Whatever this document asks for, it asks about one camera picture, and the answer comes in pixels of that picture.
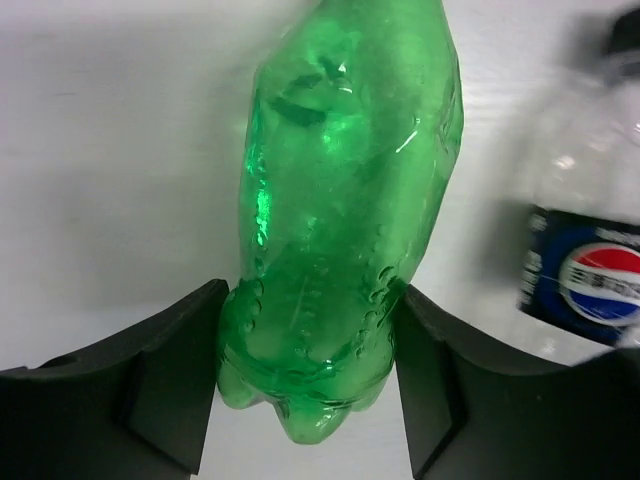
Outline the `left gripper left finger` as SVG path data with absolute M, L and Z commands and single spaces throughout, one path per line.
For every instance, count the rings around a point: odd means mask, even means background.
M 213 280 L 133 326 L 1 374 L 5 479 L 188 479 L 216 386 Z

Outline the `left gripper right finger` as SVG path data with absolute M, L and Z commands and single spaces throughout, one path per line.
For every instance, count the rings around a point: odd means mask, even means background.
M 416 479 L 635 479 L 639 353 L 563 366 L 511 347 L 409 288 L 396 371 Z

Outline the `green plastic bottle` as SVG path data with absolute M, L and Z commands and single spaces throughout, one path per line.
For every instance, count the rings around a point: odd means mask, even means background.
M 392 311 L 461 146 L 459 60 L 439 1 L 321 1 L 260 64 L 239 186 L 241 275 L 218 389 L 314 445 L 371 406 Z

